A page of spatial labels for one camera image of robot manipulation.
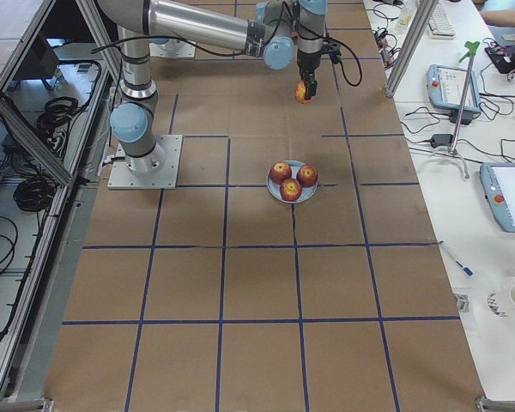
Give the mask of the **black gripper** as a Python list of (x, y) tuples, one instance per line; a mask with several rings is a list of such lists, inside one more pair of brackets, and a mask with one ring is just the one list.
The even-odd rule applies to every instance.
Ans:
[(298, 44), (297, 64), (300, 79), (305, 80), (305, 99), (311, 100), (317, 92), (317, 81), (314, 72), (319, 67), (322, 56), (326, 55), (333, 64), (338, 64), (341, 56), (341, 44), (332, 38), (311, 40), (307, 46), (302, 41)]

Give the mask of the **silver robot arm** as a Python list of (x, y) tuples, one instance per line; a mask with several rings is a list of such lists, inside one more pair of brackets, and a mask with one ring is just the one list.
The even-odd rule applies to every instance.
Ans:
[(157, 45), (158, 47), (160, 47), (163, 50), (166, 50), (166, 49), (179, 49), (180, 47), (182, 47), (184, 45), (184, 42), (182, 40), (166, 39), (166, 38), (151, 39), (149, 41), (149, 43)]
[(325, 1), (265, 1), (256, 17), (245, 20), (174, 1), (101, 1), (105, 15), (118, 27), (120, 87), (124, 102), (113, 110), (110, 126), (124, 151), (124, 168), (137, 179), (177, 171), (179, 156), (155, 135), (152, 124), (157, 88), (150, 73), (150, 46), (171, 52), (180, 45), (212, 45), (235, 55), (262, 58), (273, 70), (295, 61), (301, 99), (317, 91), (315, 71), (322, 56), (337, 58), (339, 45), (326, 33)]

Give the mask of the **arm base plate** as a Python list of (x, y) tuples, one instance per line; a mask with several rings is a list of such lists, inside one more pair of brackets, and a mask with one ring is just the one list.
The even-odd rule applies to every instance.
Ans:
[(147, 190), (176, 188), (182, 152), (181, 135), (158, 135), (154, 150), (141, 158), (127, 155), (121, 143), (112, 163), (108, 188), (112, 190)]
[(193, 59), (196, 54), (196, 47), (184, 42), (184, 45), (179, 49), (166, 49), (163, 50), (157, 45), (150, 44), (150, 55), (157, 58), (171, 58), (171, 59)]

